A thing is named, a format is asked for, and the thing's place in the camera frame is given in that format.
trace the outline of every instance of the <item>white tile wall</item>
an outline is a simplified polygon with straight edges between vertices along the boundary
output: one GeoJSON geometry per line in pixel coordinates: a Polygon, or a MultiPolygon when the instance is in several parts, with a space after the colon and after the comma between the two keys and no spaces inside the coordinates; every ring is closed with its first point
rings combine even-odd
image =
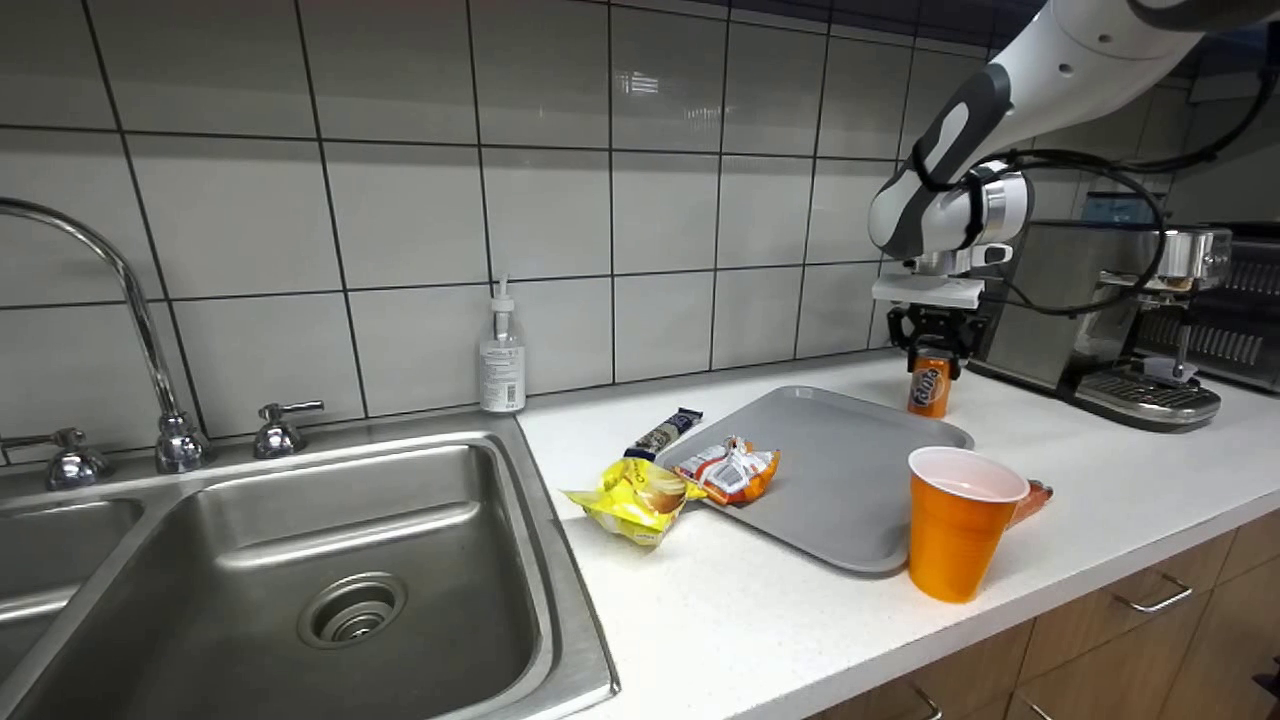
{"type": "MultiPolygon", "coordinates": [[[[472,403],[496,277],[532,395],[886,346],[869,199],[990,47],[918,0],[832,0],[832,31],[781,2],[5,2],[0,194],[123,248],[216,435],[269,401],[472,403]]],[[[1164,85],[1076,139],[1164,156],[1183,125],[1164,85]]],[[[1089,181],[1036,184],[1080,214],[1089,181]]],[[[0,243],[0,432],[148,442],[114,277],[16,218],[0,243]]]]}

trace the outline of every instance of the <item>white countertop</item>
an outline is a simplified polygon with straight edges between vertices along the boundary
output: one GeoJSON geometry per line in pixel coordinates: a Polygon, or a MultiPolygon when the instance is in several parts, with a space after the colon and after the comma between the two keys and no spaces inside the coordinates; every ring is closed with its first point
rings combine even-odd
{"type": "Polygon", "coordinates": [[[1280,508],[1280,401],[1213,383],[1197,432],[1140,432],[964,372],[954,416],[977,448],[1055,488],[1014,529],[973,602],[902,570],[857,581],[691,508],[655,552],[605,537],[565,488],[593,488],[668,412],[709,423],[777,383],[902,407],[902,356],[539,401],[521,416],[593,588],[622,695],[590,716],[806,716],[1025,624],[1071,597],[1280,508]]]}

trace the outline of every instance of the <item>plastic cup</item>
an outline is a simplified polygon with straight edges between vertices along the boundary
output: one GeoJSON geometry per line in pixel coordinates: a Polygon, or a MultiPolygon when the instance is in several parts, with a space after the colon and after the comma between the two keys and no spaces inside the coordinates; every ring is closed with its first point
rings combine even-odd
{"type": "Polygon", "coordinates": [[[918,448],[908,575],[919,592],[964,602],[990,575],[1027,481],[973,448],[918,448]]]}

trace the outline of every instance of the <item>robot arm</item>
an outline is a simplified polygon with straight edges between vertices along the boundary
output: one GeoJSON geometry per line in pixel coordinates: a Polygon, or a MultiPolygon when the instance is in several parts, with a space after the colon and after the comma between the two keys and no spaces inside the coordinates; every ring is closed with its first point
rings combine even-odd
{"type": "Polygon", "coordinates": [[[913,143],[872,199],[872,240],[908,271],[878,298],[977,309],[982,280],[1006,263],[1033,212],[1033,187],[990,153],[1116,111],[1170,77],[1213,28],[1255,25],[1280,0],[1047,0],[913,143]]]}

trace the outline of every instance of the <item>stainless steel sink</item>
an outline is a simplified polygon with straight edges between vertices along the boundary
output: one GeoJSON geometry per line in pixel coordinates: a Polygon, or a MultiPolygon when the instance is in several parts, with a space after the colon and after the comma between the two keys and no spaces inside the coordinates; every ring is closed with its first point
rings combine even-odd
{"type": "Polygon", "coordinates": [[[0,716],[561,716],[605,699],[605,636],[521,428],[357,439],[164,481],[179,493],[152,493],[134,546],[0,689],[0,716]]]}
{"type": "Polygon", "coordinates": [[[0,685],[136,514],[139,505],[118,498],[0,513],[0,685]]]}

